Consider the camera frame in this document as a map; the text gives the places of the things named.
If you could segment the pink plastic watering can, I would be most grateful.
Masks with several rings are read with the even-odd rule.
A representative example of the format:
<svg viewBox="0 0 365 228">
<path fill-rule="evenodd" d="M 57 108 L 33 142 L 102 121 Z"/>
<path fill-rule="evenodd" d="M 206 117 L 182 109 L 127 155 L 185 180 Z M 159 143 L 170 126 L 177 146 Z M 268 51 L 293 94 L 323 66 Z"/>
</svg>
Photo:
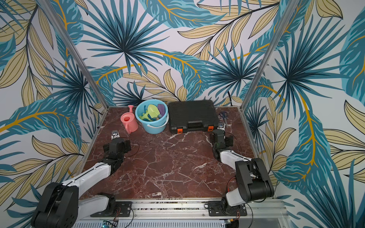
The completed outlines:
<svg viewBox="0 0 365 228">
<path fill-rule="evenodd" d="M 129 111 L 122 114 L 120 117 L 120 120 L 128 134 L 131 134 L 131 133 L 137 131 L 139 128 L 138 122 L 136 120 L 136 116 L 133 112 L 133 107 L 134 107 L 133 105 L 129 105 L 128 106 Z"/>
</svg>

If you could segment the green trowel wooden handle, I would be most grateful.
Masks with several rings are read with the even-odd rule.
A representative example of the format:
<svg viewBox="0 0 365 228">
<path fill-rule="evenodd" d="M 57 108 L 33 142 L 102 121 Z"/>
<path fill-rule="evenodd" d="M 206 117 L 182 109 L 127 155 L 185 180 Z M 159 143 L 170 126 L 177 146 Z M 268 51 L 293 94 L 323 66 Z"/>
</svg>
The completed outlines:
<svg viewBox="0 0 365 228">
<path fill-rule="evenodd" d="M 157 118 L 160 115 L 160 111 L 158 109 L 157 106 L 150 104 L 148 105 L 147 109 L 145 110 L 145 112 L 143 113 L 143 115 L 140 116 L 140 119 L 145 120 L 145 121 L 156 121 Z"/>
</svg>

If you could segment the purple shovel pink handle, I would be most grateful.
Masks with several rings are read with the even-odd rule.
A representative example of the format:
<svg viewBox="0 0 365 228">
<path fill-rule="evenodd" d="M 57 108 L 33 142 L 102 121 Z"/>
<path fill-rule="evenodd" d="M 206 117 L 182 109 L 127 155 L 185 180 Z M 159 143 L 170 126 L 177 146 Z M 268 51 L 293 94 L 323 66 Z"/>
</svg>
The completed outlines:
<svg viewBox="0 0 365 228">
<path fill-rule="evenodd" d="M 165 109 L 164 104 L 158 104 L 157 108 L 158 108 L 158 111 L 160 112 L 159 118 L 163 117 L 166 113 L 166 109 Z"/>
</svg>

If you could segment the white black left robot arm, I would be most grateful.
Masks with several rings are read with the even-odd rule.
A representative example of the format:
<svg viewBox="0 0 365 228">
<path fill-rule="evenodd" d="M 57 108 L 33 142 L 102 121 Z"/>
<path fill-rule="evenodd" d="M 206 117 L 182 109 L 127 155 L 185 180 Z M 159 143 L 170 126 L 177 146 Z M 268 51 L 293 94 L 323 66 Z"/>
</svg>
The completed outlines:
<svg viewBox="0 0 365 228">
<path fill-rule="evenodd" d="M 80 197 L 91 187 L 114 174 L 131 151 L 125 138 L 114 138 L 103 146 L 104 157 L 93 167 L 62 183 L 49 184 L 31 218 L 34 228 L 71 228 L 91 215 L 112 216 L 118 212 L 114 195 L 100 193 L 92 198 Z"/>
</svg>

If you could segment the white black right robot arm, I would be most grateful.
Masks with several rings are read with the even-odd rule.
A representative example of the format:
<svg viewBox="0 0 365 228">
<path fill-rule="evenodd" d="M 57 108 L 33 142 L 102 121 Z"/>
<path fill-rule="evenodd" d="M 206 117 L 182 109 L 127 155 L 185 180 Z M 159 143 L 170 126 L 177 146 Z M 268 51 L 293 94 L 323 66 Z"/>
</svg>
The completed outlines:
<svg viewBox="0 0 365 228">
<path fill-rule="evenodd" d="M 223 130 L 213 130 L 210 140 L 215 159 L 236 171 L 237 188 L 223 196 L 223 207 L 233 208 L 274 196 L 274 187 L 262 159 L 236 153 L 231 149 L 234 137 L 227 137 Z"/>
</svg>

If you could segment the black plastic tool case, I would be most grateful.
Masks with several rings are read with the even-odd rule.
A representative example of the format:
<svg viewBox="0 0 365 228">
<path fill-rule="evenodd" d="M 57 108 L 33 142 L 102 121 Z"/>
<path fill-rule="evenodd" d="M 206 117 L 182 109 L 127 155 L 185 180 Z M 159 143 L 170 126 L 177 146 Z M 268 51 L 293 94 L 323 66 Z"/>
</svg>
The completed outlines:
<svg viewBox="0 0 365 228">
<path fill-rule="evenodd" d="M 220 122 L 211 100 L 170 102 L 168 112 L 171 134 L 211 132 L 218 128 Z"/>
</svg>

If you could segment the light blue plastic bucket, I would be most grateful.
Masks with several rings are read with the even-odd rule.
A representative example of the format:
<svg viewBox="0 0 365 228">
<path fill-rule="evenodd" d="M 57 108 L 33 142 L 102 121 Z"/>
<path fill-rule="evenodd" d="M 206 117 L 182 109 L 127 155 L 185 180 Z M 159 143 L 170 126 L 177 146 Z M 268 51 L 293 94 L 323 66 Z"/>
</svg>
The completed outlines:
<svg viewBox="0 0 365 228">
<path fill-rule="evenodd" d="M 156 121 L 152 121 L 152 122 L 140 119 L 140 115 L 143 112 L 144 105 L 155 105 L 155 106 L 157 106 L 158 104 L 163 104 L 165 106 L 166 113 L 163 117 L 157 118 Z M 142 127 L 144 128 L 144 130 L 147 133 L 156 135 L 156 134 L 161 133 L 167 126 L 167 123 L 169 121 L 168 106 L 167 106 L 166 103 L 164 103 L 161 100 L 157 100 L 157 99 L 146 100 L 146 101 L 143 101 L 142 103 L 140 103 L 136 107 L 135 116 L 136 116 L 137 120 L 142 124 Z"/>
</svg>

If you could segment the blue handled scissors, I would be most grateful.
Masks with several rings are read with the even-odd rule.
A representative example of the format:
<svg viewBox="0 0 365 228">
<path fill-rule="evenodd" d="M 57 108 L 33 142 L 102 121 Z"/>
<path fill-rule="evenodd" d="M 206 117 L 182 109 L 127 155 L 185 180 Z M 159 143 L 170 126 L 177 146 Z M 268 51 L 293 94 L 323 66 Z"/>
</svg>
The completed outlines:
<svg viewBox="0 0 365 228">
<path fill-rule="evenodd" d="M 222 120 L 224 121 L 225 125 L 227 126 L 227 117 L 228 117 L 228 113 L 226 111 L 222 111 L 219 113 L 219 116 L 222 118 Z"/>
</svg>

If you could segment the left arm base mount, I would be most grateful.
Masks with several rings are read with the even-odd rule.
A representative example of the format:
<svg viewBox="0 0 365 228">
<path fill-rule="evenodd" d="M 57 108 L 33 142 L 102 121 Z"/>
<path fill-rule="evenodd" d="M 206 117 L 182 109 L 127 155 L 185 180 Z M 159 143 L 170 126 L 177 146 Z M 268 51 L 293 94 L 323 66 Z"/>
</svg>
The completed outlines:
<svg viewBox="0 0 365 228">
<path fill-rule="evenodd" d="M 131 201 L 117 201 L 115 195 L 108 193 L 99 193 L 96 196 L 103 196 L 107 198 L 107 206 L 103 211 L 97 211 L 90 215 L 92 218 L 106 218 L 106 217 L 129 217 L 132 210 Z"/>
</svg>

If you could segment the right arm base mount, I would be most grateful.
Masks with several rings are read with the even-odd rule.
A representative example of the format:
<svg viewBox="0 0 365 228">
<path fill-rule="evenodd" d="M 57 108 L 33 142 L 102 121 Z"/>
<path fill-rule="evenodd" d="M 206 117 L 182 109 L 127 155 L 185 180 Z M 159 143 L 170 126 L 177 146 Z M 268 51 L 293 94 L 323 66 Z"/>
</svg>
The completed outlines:
<svg viewBox="0 0 365 228">
<path fill-rule="evenodd" d="M 208 201 L 204 208 L 208 210 L 210 217 L 241 217 L 247 216 L 245 204 L 230 206 L 227 202 Z"/>
</svg>

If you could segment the aluminium front rail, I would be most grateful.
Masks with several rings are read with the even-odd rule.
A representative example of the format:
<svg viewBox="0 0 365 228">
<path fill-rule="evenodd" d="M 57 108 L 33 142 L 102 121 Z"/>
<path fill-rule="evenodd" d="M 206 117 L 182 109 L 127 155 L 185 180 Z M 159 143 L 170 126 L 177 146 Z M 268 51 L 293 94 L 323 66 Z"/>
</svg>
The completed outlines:
<svg viewBox="0 0 365 228">
<path fill-rule="evenodd" d="M 129 217 L 86 217 L 72 228 L 291 228 L 289 213 L 278 199 L 245 204 L 247 216 L 210 217 L 204 208 L 208 201 L 195 199 L 127 199 L 132 210 Z"/>
</svg>

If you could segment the aluminium right corner post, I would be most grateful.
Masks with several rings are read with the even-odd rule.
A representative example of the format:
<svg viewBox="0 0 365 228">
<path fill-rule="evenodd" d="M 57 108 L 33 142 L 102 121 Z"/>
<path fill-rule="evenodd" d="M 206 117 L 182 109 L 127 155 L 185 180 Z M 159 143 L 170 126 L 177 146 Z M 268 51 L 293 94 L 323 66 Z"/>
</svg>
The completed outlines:
<svg viewBox="0 0 365 228">
<path fill-rule="evenodd" d="M 282 15 L 282 18 L 279 21 L 278 28 L 272 36 L 271 42 L 268 45 L 268 48 L 265 52 L 265 55 L 262 59 L 262 62 L 260 64 L 260 66 L 258 67 L 258 70 L 257 70 L 257 72 L 256 72 L 256 74 L 255 74 L 255 76 L 254 76 L 254 78 L 251 82 L 251 85 L 250 85 L 246 95 L 245 95 L 245 99 L 243 100 L 243 103 L 240 107 L 240 110 L 242 112 L 244 112 L 245 109 L 248 107 L 249 101 L 250 101 L 252 95 L 255 92 L 255 88 L 259 83 L 259 80 L 260 80 L 260 78 L 261 78 L 261 76 L 264 72 L 264 69 L 265 69 L 272 53 L 274 52 L 275 48 L 277 47 L 281 36 L 284 34 L 286 26 L 289 23 L 289 21 L 291 19 L 291 16 L 293 15 L 293 13 L 295 11 L 295 8 L 298 5 L 298 2 L 299 2 L 299 0 L 292 0 L 292 1 L 288 2 L 287 7 L 286 7 L 286 9 L 285 9 L 285 11 Z"/>
</svg>

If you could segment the aluminium corner post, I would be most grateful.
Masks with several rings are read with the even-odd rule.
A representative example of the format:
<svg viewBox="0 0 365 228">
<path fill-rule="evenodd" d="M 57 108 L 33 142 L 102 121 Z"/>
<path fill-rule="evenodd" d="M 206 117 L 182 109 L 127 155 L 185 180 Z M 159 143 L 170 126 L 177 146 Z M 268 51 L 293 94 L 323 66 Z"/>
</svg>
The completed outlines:
<svg viewBox="0 0 365 228">
<path fill-rule="evenodd" d="M 86 80 L 89 82 L 90 87 L 95 92 L 97 99 L 102 104 L 102 106 L 105 109 L 109 108 L 108 103 L 105 101 L 104 96 L 101 94 L 99 88 L 96 85 L 95 80 L 91 76 L 86 64 L 84 63 L 82 56 L 79 54 L 75 44 L 73 43 L 70 35 L 65 29 L 65 26 L 61 24 L 61 19 L 57 16 L 57 13 L 55 9 L 52 7 L 50 1 L 46 0 L 40 0 L 39 4 L 41 8 L 45 11 L 46 16 L 54 26 L 57 33 L 60 35 L 61 39 L 65 43 L 66 48 L 69 50 L 69 53 L 73 57 L 76 64 L 79 66 L 79 69 L 81 70 L 82 74 L 86 78 Z"/>
<path fill-rule="evenodd" d="M 275 48 L 277 47 L 281 36 L 284 34 L 286 26 L 289 23 L 289 21 L 291 19 L 291 16 L 293 15 L 293 13 L 295 11 L 295 8 L 298 5 L 298 2 L 299 2 L 299 0 L 292 0 L 292 1 L 288 2 L 287 7 L 286 7 L 286 9 L 285 9 L 285 11 L 282 15 L 282 18 L 279 21 L 278 28 L 272 36 L 271 42 L 268 45 L 268 48 L 265 52 L 265 55 L 262 59 L 262 62 L 260 64 L 260 66 L 258 67 L 258 70 L 257 70 L 257 72 L 256 72 L 256 74 L 255 74 L 255 76 L 254 76 L 254 78 L 251 82 L 251 85 L 250 85 L 246 95 L 245 95 L 245 99 L 243 100 L 243 103 L 240 107 L 240 110 L 242 112 L 244 112 L 245 109 L 248 107 L 249 101 L 250 101 L 252 95 L 255 92 L 255 88 L 259 83 L 259 80 L 260 80 L 260 78 L 261 78 L 261 76 L 264 72 L 264 69 L 265 69 L 272 53 L 274 52 Z"/>
</svg>

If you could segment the aluminium left corner post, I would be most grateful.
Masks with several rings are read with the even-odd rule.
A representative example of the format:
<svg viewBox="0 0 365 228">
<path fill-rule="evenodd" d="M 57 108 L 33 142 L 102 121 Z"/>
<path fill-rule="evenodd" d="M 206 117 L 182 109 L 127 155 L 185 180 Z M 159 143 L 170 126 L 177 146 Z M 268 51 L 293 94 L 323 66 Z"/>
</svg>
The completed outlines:
<svg viewBox="0 0 365 228">
<path fill-rule="evenodd" d="M 41 8 L 45 11 L 46 16 L 54 26 L 57 33 L 60 35 L 61 39 L 65 43 L 66 48 L 69 50 L 69 53 L 73 57 L 76 64 L 79 66 L 79 69 L 81 70 L 82 74 L 86 78 L 86 80 L 89 82 L 90 87 L 95 92 L 97 99 L 102 104 L 102 106 L 105 109 L 109 108 L 108 103 L 105 101 L 104 96 L 101 94 L 99 88 L 96 85 L 95 80 L 91 76 L 86 64 L 84 63 L 82 56 L 79 54 L 75 44 L 73 43 L 70 35 L 65 29 L 65 26 L 61 24 L 61 19 L 57 16 L 57 13 L 55 9 L 52 7 L 50 1 L 46 0 L 40 0 L 39 4 Z"/>
</svg>

